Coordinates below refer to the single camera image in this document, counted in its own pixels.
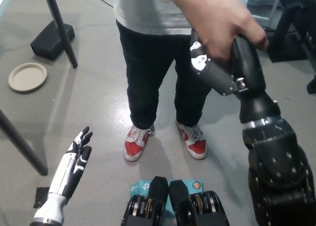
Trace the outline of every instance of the sticker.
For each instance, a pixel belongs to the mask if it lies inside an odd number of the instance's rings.
[[[192,187],[195,189],[195,190],[199,190],[201,188],[201,183],[199,181],[195,181],[193,184],[192,184]]]

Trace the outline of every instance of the black foam block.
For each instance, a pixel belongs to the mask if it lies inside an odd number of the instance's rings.
[[[64,24],[65,30],[70,41],[75,38],[75,32],[71,25]],[[63,52],[64,46],[58,34],[54,21],[51,21],[42,32],[32,41],[31,48],[35,55],[56,60]]]

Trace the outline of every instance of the black mount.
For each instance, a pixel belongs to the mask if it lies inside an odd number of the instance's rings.
[[[298,1],[288,4],[274,34],[268,36],[268,55],[272,63],[308,59],[298,37],[295,34],[288,34],[294,16],[304,8],[305,6]]]

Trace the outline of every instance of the gray floor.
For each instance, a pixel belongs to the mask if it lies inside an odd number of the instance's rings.
[[[64,22],[75,28],[77,70],[70,67],[65,54],[55,63],[33,55],[29,43],[51,21],[45,0],[12,0],[0,20],[0,107],[36,152],[46,156],[50,169],[49,176],[39,177],[0,135],[1,226],[28,225],[35,212],[36,187],[50,184],[67,147],[87,125],[94,131],[93,152],[66,207],[65,225],[119,225],[129,185],[155,175],[201,179],[205,189],[220,196],[231,225],[256,225],[237,100],[215,92],[209,95],[200,124],[211,151],[207,159],[196,161],[186,152],[173,122],[174,95],[170,90],[175,89],[176,73],[171,68],[160,90],[156,136],[137,163],[125,163],[122,146],[131,121],[125,64],[112,9],[99,0],[57,1]],[[30,95],[13,93],[7,84],[9,73],[32,61],[45,65],[47,83]],[[268,93],[278,99],[283,117],[295,129],[312,169],[316,169],[316,99],[306,92],[314,70],[308,61],[272,64],[264,54],[261,61]]]

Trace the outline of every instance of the paper plate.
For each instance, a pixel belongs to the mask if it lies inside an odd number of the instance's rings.
[[[41,86],[47,78],[44,66],[26,63],[16,67],[9,75],[9,86],[18,92],[28,92]]]

